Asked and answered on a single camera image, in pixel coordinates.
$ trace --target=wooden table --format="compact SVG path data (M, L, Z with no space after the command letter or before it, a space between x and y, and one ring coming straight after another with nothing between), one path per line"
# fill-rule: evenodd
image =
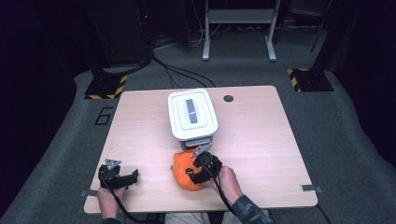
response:
M181 151L172 135L167 97L173 91L126 91L122 94L98 163L119 160L120 174L139 170L136 184L126 190L129 212L188 212L227 210L213 189L187 191L172 176L174 153ZM318 198L310 185L288 119L272 86L208 88L219 129L209 152L234 168L244 193L261 208L314 206ZM225 95L233 101L223 100ZM97 170L91 189L100 186ZM100 213L89 196L87 213Z

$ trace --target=human hand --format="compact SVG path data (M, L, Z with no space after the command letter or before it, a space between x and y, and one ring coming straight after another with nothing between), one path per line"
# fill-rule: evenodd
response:
M232 168L228 166L222 166L217 177L217 181L221 185L221 190L223 191L224 196L227 198L227 201L230 203L230 205L233 205L233 203L239 197L244 195L241 187L239 186L239 182L236 179L236 174ZM219 190L213 179L206 181L204 184L219 193Z
M119 197L120 201L122 201L125 189L126 188L114 190L114 193L117 195L117 197ZM108 189L99 188L97 198L99 201L102 218L117 218L117 213L119 212L119 205L117 204L114 196L110 193L110 191Z

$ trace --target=white plastic container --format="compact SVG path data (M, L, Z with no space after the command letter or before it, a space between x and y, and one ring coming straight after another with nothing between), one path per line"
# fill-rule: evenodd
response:
M219 125L205 89L171 93L168 108L172 134L184 149L211 144Z

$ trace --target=orange object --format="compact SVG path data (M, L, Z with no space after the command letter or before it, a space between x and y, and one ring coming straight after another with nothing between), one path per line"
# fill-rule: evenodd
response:
M172 174L183 189L195 191L204 187L203 184L194 184L189 176L189 174L197 174L202 170L202 167L196 168L192 165L196 158L191 158L191 155L197 150L198 148L174 154Z

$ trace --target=sleeve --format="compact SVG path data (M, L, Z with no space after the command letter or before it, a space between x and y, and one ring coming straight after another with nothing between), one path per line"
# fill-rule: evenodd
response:
M246 195L235 201L233 211L243 224L274 224L274 221Z
M121 224L121 222L118 219L107 217L102 219L100 224Z

